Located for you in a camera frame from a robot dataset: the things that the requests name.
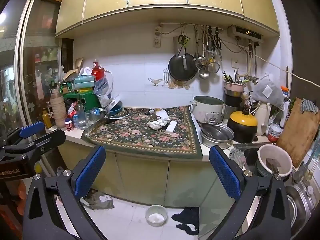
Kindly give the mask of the dark small glass bottle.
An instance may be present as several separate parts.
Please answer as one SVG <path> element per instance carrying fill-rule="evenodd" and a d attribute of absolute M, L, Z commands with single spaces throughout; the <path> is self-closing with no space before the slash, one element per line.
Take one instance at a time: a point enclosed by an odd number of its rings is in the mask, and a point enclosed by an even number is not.
<path fill-rule="evenodd" d="M 146 115 L 155 115 L 156 111 L 154 109 L 150 109 L 146 112 Z"/>

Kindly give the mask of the white paper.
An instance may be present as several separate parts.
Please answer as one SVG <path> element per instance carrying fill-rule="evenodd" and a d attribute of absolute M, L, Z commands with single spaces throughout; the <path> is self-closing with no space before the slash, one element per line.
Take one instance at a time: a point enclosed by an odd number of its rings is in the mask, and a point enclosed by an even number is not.
<path fill-rule="evenodd" d="M 171 120 L 170 119 L 159 119 L 155 121 L 150 121 L 148 122 L 148 127 L 157 131 L 160 129 L 163 129 L 164 127 L 167 127 L 168 124 L 170 124 Z"/>

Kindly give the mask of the white rectangular box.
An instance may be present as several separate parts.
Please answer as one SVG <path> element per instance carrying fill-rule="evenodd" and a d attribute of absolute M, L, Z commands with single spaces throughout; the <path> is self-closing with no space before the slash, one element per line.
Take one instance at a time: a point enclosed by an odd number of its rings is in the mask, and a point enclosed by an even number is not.
<path fill-rule="evenodd" d="M 166 133 L 173 133 L 175 128 L 176 128 L 176 126 L 177 126 L 177 122 L 176 121 L 171 121 L 169 123 L 169 125 L 167 126 L 165 132 Z"/>

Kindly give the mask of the white plastic trash bucket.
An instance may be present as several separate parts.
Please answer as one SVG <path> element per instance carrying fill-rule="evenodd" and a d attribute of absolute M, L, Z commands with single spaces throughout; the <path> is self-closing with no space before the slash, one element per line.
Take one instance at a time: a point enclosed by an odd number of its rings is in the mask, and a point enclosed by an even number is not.
<path fill-rule="evenodd" d="M 145 211 L 146 222 L 153 227 L 163 226 L 168 219 L 168 212 L 161 205 L 152 205 Z"/>

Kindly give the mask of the clear plastic bottle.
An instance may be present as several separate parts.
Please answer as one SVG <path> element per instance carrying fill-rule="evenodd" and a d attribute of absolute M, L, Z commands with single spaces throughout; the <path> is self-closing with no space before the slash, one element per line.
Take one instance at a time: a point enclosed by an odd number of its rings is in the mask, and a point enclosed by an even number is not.
<path fill-rule="evenodd" d="M 80 129 L 86 129 L 87 120 L 86 120 L 86 112 L 82 104 L 78 103 L 75 107 L 76 115 L 77 115 L 77 123 Z"/>

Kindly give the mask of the green box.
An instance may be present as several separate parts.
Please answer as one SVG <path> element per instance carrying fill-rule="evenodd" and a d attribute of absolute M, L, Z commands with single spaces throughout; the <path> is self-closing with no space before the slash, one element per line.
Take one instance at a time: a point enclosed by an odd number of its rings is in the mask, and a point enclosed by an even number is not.
<path fill-rule="evenodd" d="M 63 98 L 67 109 L 69 109 L 74 102 L 82 104 L 86 111 L 101 107 L 98 97 L 93 94 L 92 91 L 83 93 L 71 92 L 64 94 Z"/>

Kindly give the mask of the grey bag on floor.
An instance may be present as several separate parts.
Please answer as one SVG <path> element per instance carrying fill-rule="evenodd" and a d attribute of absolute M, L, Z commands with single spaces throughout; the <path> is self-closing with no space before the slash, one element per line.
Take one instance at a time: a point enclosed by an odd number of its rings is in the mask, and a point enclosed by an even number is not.
<path fill-rule="evenodd" d="M 83 200 L 89 204 L 89 208 L 92 210 L 108 210 L 114 208 L 112 197 L 101 191 L 91 190 Z"/>

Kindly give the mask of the white blue plastic bag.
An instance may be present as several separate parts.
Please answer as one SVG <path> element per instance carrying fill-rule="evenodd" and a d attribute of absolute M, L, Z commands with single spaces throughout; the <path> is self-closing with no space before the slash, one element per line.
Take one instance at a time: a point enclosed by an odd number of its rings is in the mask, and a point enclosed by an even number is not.
<path fill-rule="evenodd" d="M 102 108 L 106 108 L 111 100 L 113 90 L 113 75 L 109 70 L 105 70 L 105 76 L 95 82 L 93 94 L 98 98 Z"/>

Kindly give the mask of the red container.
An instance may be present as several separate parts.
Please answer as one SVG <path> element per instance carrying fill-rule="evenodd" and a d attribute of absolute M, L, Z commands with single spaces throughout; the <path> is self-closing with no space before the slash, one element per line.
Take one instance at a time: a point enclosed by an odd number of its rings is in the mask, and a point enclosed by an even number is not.
<path fill-rule="evenodd" d="M 95 81 L 99 81 L 105 76 L 105 70 L 99 65 L 99 62 L 97 60 L 93 61 L 91 75 L 94 76 Z"/>

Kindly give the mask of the yellow lid black pot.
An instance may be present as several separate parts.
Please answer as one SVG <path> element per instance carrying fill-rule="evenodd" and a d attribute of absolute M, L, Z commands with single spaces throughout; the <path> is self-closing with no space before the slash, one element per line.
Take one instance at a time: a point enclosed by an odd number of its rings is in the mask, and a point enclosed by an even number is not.
<path fill-rule="evenodd" d="M 248 110 L 233 112 L 227 122 L 227 126 L 233 131 L 233 140 L 239 143 L 252 143 L 258 130 L 258 121 Z"/>

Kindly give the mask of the upper yellow cabinets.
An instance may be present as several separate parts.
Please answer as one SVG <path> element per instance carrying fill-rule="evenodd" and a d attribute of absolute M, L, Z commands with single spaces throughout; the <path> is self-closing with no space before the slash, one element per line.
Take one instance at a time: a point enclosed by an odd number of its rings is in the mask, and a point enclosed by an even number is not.
<path fill-rule="evenodd" d="M 57 37 L 134 23 L 236 25 L 264 37 L 279 36 L 272 0 L 62 0 Z"/>

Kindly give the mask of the pink utensil holder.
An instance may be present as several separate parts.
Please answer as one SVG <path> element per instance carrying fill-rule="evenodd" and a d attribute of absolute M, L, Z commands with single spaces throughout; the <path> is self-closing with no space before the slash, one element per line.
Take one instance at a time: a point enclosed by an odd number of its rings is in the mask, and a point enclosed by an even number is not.
<path fill-rule="evenodd" d="M 231 83 L 231 82 L 223 82 L 223 87 L 227 90 L 231 90 L 234 92 L 240 92 L 242 93 L 244 91 L 246 85 L 237 84 L 237 83 Z"/>

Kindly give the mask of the black hanging wok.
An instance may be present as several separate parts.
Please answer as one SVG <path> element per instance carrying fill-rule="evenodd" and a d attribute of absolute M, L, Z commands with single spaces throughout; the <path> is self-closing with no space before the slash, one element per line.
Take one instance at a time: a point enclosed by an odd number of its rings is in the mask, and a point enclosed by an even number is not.
<path fill-rule="evenodd" d="M 187 68 L 184 68 L 184 58 L 182 56 L 174 55 L 168 64 L 168 70 L 173 79 L 178 81 L 189 81 L 197 73 L 197 68 L 195 66 L 195 60 L 193 56 L 189 53 L 185 55 L 185 62 Z"/>

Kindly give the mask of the hanging strainer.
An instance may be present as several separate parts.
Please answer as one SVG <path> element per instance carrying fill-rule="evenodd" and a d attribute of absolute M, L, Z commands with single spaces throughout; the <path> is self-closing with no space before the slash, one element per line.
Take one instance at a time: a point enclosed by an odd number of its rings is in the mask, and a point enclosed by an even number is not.
<path fill-rule="evenodd" d="M 208 71 L 210 73 L 216 74 L 219 70 L 220 70 L 220 65 L 219 63 L 216 61 L 215 56 L 216 56 L 216 52 L 215 52 L 215 46 L 214 46 L 214 39 L 213 39 L 213 34 L 212 34 L 212 27 L 209 26 L 208 27 L 208 50 L 210 52 L 210 58 L 209 58 L 209 63 L 208 63 Z"/>

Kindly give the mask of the power strip on wall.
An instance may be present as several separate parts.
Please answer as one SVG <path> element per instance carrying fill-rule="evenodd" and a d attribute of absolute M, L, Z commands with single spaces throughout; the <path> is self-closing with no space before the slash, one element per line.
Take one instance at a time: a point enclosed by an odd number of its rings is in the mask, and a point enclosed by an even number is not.
<path fill-rule="evenodd" d="M 154 37 L 153 37 L 153 46 L 155 48 L 161 47 L 161 39 L 162 39 L 162 27 L 157 26 L 154 31 Z"/>

